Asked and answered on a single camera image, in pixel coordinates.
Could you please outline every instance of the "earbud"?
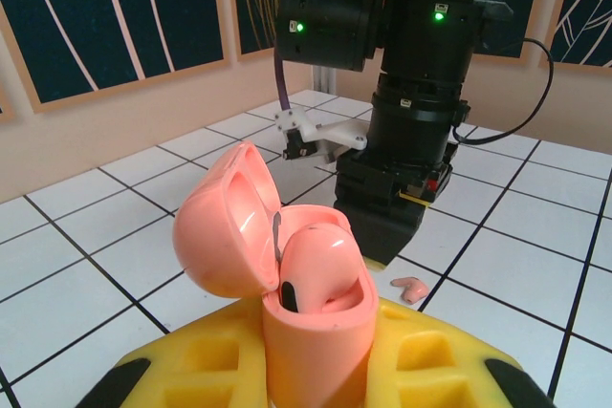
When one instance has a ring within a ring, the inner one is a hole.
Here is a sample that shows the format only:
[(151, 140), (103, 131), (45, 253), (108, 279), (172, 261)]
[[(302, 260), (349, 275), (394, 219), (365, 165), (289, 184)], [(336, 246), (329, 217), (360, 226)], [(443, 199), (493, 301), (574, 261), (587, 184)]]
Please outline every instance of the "earbud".
[(354, 237), (333, 224), (296, 231), (280, 264), (281, 304), (289, 311), (321, 313), (355, 286), (363, 261)]

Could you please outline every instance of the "white tile floor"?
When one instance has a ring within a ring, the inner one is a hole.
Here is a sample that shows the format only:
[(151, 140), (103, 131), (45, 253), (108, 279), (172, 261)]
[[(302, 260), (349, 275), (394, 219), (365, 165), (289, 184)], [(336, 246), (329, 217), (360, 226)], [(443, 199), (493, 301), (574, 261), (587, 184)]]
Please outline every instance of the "white tile floor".
[[(321, 123), (371, 116), (363, 102), (315, 92), (292, 102)], [(230, 303), (182, 274), (171, 228), (231, 144), (260, 147), (284, 203), (333, 204), (333, 167), (279, 158), (276, 111), (0, 204), (0, 408), (74, 406), (127, 352)], [(417, 236), (373, 273), (380, 295), (399, 302), (390, 281), (417, 276), (432, 294), (413, 308), (514, 356), (558, 408), (609, 406), (612, 156), (513, 136), (461, 147), (454, 164)]]

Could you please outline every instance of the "black cable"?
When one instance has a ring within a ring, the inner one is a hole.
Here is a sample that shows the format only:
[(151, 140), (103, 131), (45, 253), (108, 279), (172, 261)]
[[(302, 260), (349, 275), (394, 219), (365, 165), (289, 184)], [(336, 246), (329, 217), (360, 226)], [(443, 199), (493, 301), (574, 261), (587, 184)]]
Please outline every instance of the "black cable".
[(548, 50), (548, 48), (546, 48), (546, 45), (544, 45), (539, 40), (535, 40), (534, 38), (523, 38), (519, 42), (513, 43), (512, 45), (504, 48), (502, 51), (505, 51), (505, 50), (507, 50), (507, 49), (509, 49), (511, 47), (516, 46), (516, 45), (521, 45), (523, 43), (534, 43), (534, 44), (536, 44), (539, 48), (541, 48), (546, 53), (546, 57), (548, 58), (548, 83), (546, 84), (546, 88), (544, 89), (544, 93), (542, 94), (542, 97), (540, 98), (539, 102), (537, 103), (537, 106), (535, 107), (534, 111), (532, 112), (531, 115), (529, 115), (527, 117), (527, 119), (525, 121), (520, 123), (514, 129), (511, 129), (510, 131), (506, 131), (505, 133), (500, 133), (500, 134), (496, 134), (494, 136), (490, 136), (488, 138), (467, 139), (467, 138), (464, 138), (463, 136), (460, 136), (457, 133), (458, 126), (454, 127), (454, 128), (452, 128), (452, 135), (455, 137), (455, 140), (457, 140), (457, 142), (459, 142), (459, 144), (464, 144), (464, 145), (485, 145), (487, 143), (491, 143), (491, 142), (495, 142), (497, 140), (502, 140), (504, 138), (507, 138), (508, 136), (511, 136), (512, 134), (516, 133), (517, 131), (520, 131), (521, 129), (523, 129), (532, 119), (534, 119), (534, 117), (537, 115), (539, 110), (542, 108), (542, 105), (544, 105), (544, 102), (546, 101), (546, 98), (548, 97), (548, 94), (551, 91), (551, 87), (553, 86), (553, 78), (555, 77), (555, 59), (553, 58), (553, 55), (551, 54), (550, 50)]

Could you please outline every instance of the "beige wall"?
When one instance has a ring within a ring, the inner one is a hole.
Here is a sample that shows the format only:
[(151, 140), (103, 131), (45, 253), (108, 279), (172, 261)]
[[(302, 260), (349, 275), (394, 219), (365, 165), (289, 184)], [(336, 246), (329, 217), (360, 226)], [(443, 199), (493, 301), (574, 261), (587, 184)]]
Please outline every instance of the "beige wall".
[[(556, 0), (542, 0), (535, 38), (546, 37)], [(539, 68), (541, 53), (530, 48), (525, 67), (474, 60), (463, 97), (472, 107), (470, 123), (492, 129), (515, 127), (534, 109), (546, 84)], [(368, 63), (365, 75), (338, 72), (342, 96), (369, 100), (376, 89), (380, 58)], [(612, 73), (609, 76), (556, 70), (553, 90), (534, 121), (522, 134), (612, 154)]]
[[(222, 13), (234, 37), (230, 0)], [(238, 63), (228, 42), (227, 69), (34, 115), (0, 39), (0, 85), (16, 113), (0, 124), (0, 203), (276, 99), (272, 60)], [(309, 67), (285, 67), (291, 92), (312, 88)]]

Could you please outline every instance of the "earbud case lid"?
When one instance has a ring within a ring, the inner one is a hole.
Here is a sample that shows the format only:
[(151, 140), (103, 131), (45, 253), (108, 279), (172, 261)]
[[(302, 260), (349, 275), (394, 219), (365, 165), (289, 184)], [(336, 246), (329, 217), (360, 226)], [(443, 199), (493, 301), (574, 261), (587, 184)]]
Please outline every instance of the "earbud case lid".
[(198, 286), (217, 296), (246, 298), (278, 288), (277, 255), (293, 233), (312, 223), (350, 232), (344, 214), (333, 208), (281, 209), (268, 166), (245, 141), (228, 150), (187, 197), (176, 215), (173, 243)]

